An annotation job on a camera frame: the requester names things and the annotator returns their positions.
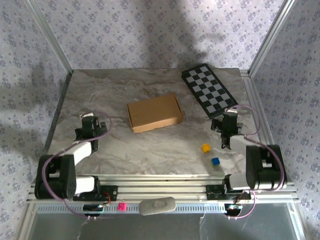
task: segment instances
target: wallpaper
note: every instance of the wallpaper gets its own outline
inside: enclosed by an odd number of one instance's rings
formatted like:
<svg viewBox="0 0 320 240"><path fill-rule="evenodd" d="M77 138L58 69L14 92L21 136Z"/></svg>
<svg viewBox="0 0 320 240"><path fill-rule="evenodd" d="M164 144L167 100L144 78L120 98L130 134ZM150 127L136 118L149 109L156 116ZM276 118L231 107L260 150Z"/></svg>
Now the wallpaper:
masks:
<svg viewBox="0 0 320 240"><path fill-rule="evenodd" d="M298 0L254 81L315 239L320 239L320 2Z"/></svg>
<svg viewBox="0 0 320 240"><path fill-rule="evenodd" d="M0 1L0 9L0 240L8 240L67 74L22 0Z"/></svg>
<svg viewBox="0 0 320 240"><path fill-rule="evenodd" d="M74 69L248 69L283 0L38 0Z"/></svg>

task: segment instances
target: black and white checkered board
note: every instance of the black and white checkered board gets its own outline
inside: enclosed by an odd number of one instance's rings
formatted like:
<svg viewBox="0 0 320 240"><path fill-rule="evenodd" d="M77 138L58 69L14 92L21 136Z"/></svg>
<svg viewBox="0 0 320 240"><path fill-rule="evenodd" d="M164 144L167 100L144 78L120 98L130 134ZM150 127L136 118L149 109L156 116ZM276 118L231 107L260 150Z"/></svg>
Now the black and white checkered board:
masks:
<svg viewBox="0 0 320 240"><path fill-rule="evenodd" d="M210 119L238 104L207 64L185 70L181 77Z"/></svg>

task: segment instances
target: marble tabletop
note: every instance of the marble tabletop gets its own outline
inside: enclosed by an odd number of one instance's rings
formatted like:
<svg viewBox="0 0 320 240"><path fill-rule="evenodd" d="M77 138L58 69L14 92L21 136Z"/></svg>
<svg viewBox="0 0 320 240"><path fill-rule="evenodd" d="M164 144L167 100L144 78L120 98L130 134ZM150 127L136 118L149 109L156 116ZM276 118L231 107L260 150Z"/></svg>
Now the marble tabletop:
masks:
<svg viewBox="0 0 320 240"><path fill-rule="evenodd" d="M78 175L104 174L209 174L225 175L245 169L242 155L221 149L220 134L211 131L211 120L181 79L181 69L75 70L58 118L49 153L68 147L81 127L79 115L100 111L113 122L110 134L99 140L98 151L76 165ZM248 104L239 69L213 69L239 104ZM133 133L127 103L175 93L184 114L177 125ZM242 110L238 123L243 133L255 132L253 117ZM201 146L210 144L203 154ZM218 157L220 165L211 159Z"/></svg>

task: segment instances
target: blue cube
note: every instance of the blue cube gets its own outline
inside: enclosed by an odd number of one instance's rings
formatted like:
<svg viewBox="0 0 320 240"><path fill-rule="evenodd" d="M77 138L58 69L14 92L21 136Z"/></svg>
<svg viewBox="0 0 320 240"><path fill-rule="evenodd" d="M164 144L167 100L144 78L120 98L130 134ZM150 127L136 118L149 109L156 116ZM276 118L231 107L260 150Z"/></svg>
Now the blue cube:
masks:
<svg viewBox="0 0 320 240"><path fill-rule="evenodd" d="M212 158L211 162L212 162L213 166L216 166L216 165L220 164L219 158L217 158L217 157Z"/></svg>

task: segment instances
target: yellow cube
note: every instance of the yellow cube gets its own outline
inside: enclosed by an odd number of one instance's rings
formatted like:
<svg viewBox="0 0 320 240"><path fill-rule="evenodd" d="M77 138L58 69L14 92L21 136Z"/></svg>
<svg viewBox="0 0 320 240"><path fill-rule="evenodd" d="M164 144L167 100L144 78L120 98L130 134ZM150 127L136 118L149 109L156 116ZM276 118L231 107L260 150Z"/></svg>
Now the yellow cube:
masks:
<svg viewBox="0 0 320 240"><path fill-rule="evenodd" d="M208 153L211 150L211 147L210 147L210 145L208 143L206 143L206 144L202 145L201 149L202 149L202 152L205 154L205 153Z"/></svg>

